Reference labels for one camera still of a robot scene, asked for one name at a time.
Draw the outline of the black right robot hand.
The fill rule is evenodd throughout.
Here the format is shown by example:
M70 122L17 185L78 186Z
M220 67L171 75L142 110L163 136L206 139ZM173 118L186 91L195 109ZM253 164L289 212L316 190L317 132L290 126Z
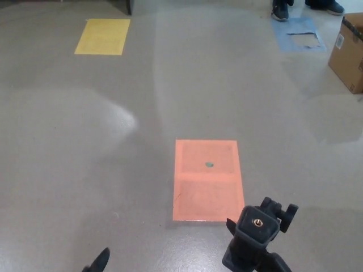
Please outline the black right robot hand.
M287 263L277 253L268 255L267 271L271 272L292 272Z

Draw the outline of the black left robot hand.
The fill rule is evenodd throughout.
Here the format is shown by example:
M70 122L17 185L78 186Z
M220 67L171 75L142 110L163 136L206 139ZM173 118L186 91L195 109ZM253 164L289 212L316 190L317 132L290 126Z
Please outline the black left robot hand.
M110 249L105 248L92 262L90 266L85 266L82 272L103 272L110 258Z

